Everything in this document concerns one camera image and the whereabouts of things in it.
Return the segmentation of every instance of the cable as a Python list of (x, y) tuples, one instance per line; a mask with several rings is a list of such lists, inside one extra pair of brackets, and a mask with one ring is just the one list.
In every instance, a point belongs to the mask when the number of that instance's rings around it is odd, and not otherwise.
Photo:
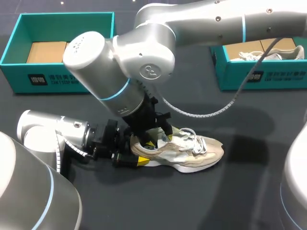
[(75, 147), (73, 144), (71, 144), (65, 137), (64, 138), (64, 141), (65, 143), (72, 149), (74, 150), (75, 152), (79, 153), (81, 156), (83, 157), (86, 157), (87, 156), (87, 153), (86, 152), (83, 152), (82, 150), (78, 149), (77, 147)]
[(57, 157), (57, 172), (61, 173), (61, 153), (60, 153), (60, 149), (59, 149), (59, 138), (58, 138), (58, 134), (56, 133), (56, 157)]
[(260, 59), (257, 61), (257, 63), (254, 65), (254, 67), (250, 70), (250, 72), (247, 74), (247, 76), (245, 77), (245, 79), (242, 81), (239, 89), (237, 90), (237, 92), (235, 93), (233, 99), (231, 100), (231, 102), (229, 102), (224, 108), (211, 113), (211, 114), (190, 114), (187, 112), (184, 112), (178, 108), (176, 108), (175, 106), (173, 106), (171, 103), (169, 103), (162, 95), (161, 93), (158, 91), (158, 89), (153, 86), (154, 91), (162, 98), (163, 102), (169, 106), (171, 109), (175, 110), (176, 112), (183, 114), (185, 116), (189, 116), (189, 117), (194, 117), (194, 118), (208, 118), (208, 117), (213, 117), (216, 115), (221, 114), (222, 112), (225, 112), (227, 109), (229, 109), (237, 100), (239, 94), (241, 93), (241, 91), (243, 90), (245, 84), (247, 83), (247, 81), (249, 80), (250, 76), (254, 73), (254, 71), (257, 69), (257, 67), (262, 63), (262, 61), (264, 60), (264, 58), (267, 56), (267, 54), (270, 52), (270, 50), (274, 47), (274, 45), (276, 45), (276, 43), (278, 43), (282, 38), (276, 38), (271, 44), (270, 46), (267, 48), (267, 50), (264, 52), (264, 54), (260, 57)]
[(83, 156), (83, 157), (86, 157), (87, 155), (88, 155), (88, 153), (86, 153), (86, 152), (83, 152), (82, 150), (80, 150), (80, 149), (78, 149), (77, 147), (75, 147), (73, 144), (71, 144), (65, 137), (64, 137), (64, 135), (62, 135), (62, 133), (61, 133), (61, 131), (60, 131), (60, 129), (59, 128), (56, 128), (56, 133), (58, 133), (59, 135), (61, 135), (63, 138), (64, 138), (64, 141), (65, 141), (65, 143), (72, 149), (72, 150), (74, 150), (75, 152), (77, 152), (77, 153), (79, 153), (81, 156)]

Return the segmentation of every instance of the dark table surface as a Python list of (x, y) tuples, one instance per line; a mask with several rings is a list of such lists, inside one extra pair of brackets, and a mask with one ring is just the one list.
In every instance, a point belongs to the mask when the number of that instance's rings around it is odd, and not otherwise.
[[(129, 31), (141, 6), (151, 0), (0, 0), (0, 54), (22, 12), (115, 11), (118, 34)], [(192, 0), (156, 0), (187, 3)], [(234, 92), (220, 92), (205, 46), (178, 49), (176, 69), (161, 86), (166, 99), (192, 113), (224, 106)], [(224, 114), (209, 119), (172, 113), (177, 127), (224, 143), (216, 166), (194, 174), (171, 167), (114, 169), (98, 161), (95, 170), (73, 165), (70, 180), (83, 202), (81, 230), (277, 230), (283, 163), (303, 125), (307, 91), (249, 91)], [(95, 123), (113, 118), (91, 95), (14, 95), (0, 72), (0, 130), (16, 138), (23, 111), (33, 109)], [(160, 103), (160, 112), (168, 108)]]

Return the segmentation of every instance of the sneaker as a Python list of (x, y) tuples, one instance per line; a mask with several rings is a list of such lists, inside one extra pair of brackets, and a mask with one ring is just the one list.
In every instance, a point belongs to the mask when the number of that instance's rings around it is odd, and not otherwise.
[(172, 140), (160, 128), (149, 133), (157, 139), (158, 148), (142, 146), (136, 136), (130, 138), (132, 153), (150, 159), (145, 166), (169, 165), (182, 173), (193, 173), (213, 166), (224, 154), (221, 142), (196, 135), (189, 128), (173, 128)]
[[(251, 53), (240, 52), (240, 58), (232, 59), (232, 61), (256, 61), (259, 60), (263, 55), (261, 51), (254, 51)], [(272, 49), (264, 60), (298, 60), (304, 59), (304, 48), (302, 46), (297, 46), (295, 49), (282, 50), (282, 49)]]
[(281, 57), (281, 60), (298, 60), (305, 59), (304, 48), (302, 46), (297, 46), (295, 49), (282, 50), (282, 49), (272, 49), (269, 55), (277, 54)]
[[(240, 58), (232, 59), (231, 61), (258, 61), (262, 56), (263, 52), (254, 51), (251, 53), (240, 52)], [(282, 60), (282, 57), (279, 54), (271, 54), (264, 58), (264, 60)]]

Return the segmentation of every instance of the shoe sole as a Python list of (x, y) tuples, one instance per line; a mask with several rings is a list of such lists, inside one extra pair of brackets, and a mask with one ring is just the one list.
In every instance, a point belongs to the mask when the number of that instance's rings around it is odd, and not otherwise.
[(204, 166), (201, 166), (201, 167), (185, 167), (185, 166), (181, 166), (179, 164), (167, 164), (167, 163), (160, 163), (158, 161), (149, 161), (149, 163), (145, 166), (146, 167), (155, 167), (155, 166), (159, 166), (159, 165), (167, 165), (167, 166), (172, 166), (173, 168), (177, 169), (181, 173), (194, 173), (194, 172), (198, 172), (198, 171), (210, 168), (211, 166), (213, 166), (217, 162), (219, 162), (220, 159), (218, 159), (216, 162), (213, 162), (212, 164), (204, 165)]

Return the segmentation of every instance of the robotic arm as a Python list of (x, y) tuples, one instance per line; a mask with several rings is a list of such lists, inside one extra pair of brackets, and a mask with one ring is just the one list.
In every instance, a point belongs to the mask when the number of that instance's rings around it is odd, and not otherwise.
[(275, 37), (307, 36), (305, 0), (216, 0), (182, 5), (153, 3), (136, 15), (134, 30), (105, 39), (97, 32), (76, 37), (66, 49), (66, 68), (112, 113), (147, 142), (146, 130), (170, 114), (155, 112), (140, 82), (162, 83), (173, 73), (175, 48), (227, 45)]

